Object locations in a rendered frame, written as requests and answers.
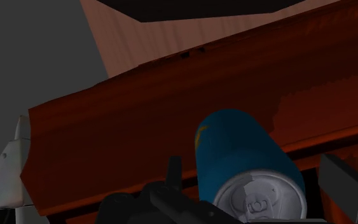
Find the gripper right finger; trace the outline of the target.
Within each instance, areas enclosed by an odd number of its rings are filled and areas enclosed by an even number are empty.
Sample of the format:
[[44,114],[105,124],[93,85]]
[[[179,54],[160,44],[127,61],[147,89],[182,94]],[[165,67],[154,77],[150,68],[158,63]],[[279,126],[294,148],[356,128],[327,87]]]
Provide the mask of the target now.
[[358,224],[358,172],[332,154],[322,154],[318,184],[332,201]]

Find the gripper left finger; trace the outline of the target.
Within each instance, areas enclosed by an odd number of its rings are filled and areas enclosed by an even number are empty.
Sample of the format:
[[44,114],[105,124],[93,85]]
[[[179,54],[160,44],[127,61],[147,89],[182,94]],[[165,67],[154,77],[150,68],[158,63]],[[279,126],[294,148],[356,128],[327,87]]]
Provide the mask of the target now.
[[95,224],[242,224],[207,201],[182,193],[181,157],[169,158],[165,181],[144,185],[138,197],[112,193],[99,207]]

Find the blue drink can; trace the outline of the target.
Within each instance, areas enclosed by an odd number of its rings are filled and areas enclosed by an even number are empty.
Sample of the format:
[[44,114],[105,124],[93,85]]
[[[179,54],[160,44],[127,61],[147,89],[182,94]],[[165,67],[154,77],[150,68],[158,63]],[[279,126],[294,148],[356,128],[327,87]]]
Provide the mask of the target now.
[[200,200],[234,218],[306,218],[303,176],[249,114],[222,109],[205,118],[195,137]]

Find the red-brown wooden furniture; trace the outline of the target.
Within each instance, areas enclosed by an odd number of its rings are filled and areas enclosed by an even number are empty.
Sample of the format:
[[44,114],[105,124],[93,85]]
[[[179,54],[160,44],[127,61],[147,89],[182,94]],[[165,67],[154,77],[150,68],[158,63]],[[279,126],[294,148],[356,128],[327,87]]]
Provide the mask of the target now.
[[300,169],[323,151],[358,156],[358,0],[149,62],[29,111],[22,181],[43,216],[138,192],[172,155],[195,170],[198,124],[223,108],[252,115]]

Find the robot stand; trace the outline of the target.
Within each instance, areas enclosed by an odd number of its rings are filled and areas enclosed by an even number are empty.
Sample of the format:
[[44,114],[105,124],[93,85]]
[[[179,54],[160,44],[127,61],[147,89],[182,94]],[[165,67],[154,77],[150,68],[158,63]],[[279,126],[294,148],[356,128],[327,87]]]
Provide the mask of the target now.
[[139,22],[273,13],[304,0],[98,0]]

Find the white angular frame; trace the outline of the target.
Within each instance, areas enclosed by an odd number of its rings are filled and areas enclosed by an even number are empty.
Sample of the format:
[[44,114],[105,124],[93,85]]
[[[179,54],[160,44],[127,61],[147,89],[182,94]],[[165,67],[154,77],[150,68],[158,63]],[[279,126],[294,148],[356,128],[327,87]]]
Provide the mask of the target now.
[[20,116],[14,140],[9,141],[0,155],[0,214],[2,224],[15,218],[14,224],[50,224],[35,208],[20,175],[27,161],[31,144],[31,127],[27,116]]

